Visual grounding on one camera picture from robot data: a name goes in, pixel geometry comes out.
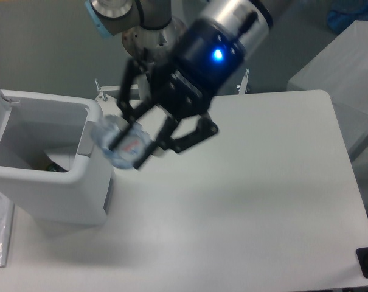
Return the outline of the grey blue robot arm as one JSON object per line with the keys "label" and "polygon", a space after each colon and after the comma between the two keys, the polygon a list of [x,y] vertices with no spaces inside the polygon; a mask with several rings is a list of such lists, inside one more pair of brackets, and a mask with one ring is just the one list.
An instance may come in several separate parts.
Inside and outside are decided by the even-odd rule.
{"label": "grey blue robot arm", "polygon": [[290,1],[209,1],[186,26],[170,1],[86,1],[104,37],[121,35],[130,55],[116,98],[119,116],[92,131],[118,169],[152,155],[181,153],[216,135],[213,97],[258,48]]}

